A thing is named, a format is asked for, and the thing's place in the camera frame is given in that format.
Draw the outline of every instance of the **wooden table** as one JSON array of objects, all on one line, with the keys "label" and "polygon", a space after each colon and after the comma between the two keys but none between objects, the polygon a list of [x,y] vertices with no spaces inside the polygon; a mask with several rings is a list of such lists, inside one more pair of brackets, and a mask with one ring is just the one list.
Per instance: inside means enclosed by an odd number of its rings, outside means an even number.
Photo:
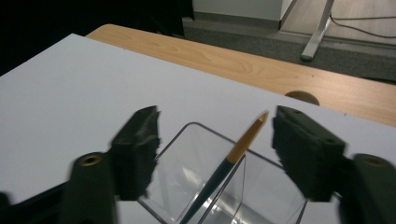
[{"label": "wooden table", "polygon": [[396,127],[396,86],[112,24],[87,37],[279,94],[306,91],[321,106]]}]

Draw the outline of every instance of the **white wall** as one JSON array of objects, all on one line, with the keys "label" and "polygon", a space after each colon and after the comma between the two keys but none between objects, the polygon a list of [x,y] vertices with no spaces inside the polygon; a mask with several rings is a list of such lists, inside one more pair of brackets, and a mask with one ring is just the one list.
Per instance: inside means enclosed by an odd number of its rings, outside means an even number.
[{"label": "white wall", "polygon": [[193,0],[196,12],[280,21],[292,0]]}]

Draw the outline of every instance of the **gray carpet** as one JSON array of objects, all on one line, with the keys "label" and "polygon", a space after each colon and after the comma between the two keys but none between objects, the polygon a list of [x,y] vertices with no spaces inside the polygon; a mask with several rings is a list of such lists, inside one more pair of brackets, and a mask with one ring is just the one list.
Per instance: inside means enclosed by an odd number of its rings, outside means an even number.
[{"label": "gray carpet", "polygon": [[185,27],[185,37],[208,45],[396,84],[396,59],[392,57],[319,47],[314,60],[306,63],[300,60],[303,44],[192,27]]}]

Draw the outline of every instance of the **brass screw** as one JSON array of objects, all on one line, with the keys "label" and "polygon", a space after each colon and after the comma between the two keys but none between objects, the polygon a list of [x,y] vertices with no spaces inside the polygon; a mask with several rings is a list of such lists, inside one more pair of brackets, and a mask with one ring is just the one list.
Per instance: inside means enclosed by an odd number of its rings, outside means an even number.
[{"label": "brass screw", "polygon": [[99,155],[90,155],[82,158],[79,162],[81,166],[92,166],[99,163],[102,160],[102,157]]},{"label": "brass screw", "polygon": [[384,160],[381,160],[376,157],[370,157],[370,156],[365,156],[363,157],[363,160],[368,163],[369,165],[375,166],[375,167],[386,167],[387,163]]}]

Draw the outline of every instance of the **wooden handle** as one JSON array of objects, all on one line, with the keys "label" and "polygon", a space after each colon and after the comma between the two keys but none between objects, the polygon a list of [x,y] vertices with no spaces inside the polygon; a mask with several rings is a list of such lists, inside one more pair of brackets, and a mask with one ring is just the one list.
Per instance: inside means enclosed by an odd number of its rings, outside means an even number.
[{"label": "wooden handle", "polygon": [[263,112],[247,129],[247,131],[242,135],[242,137],[235,144],[233,149],[228,153],[227,160],[233,164],[237,163],[239,159],[248,150],[248,147],[253,142],[262,125],[265,123],[268,117],[268,111]]}]

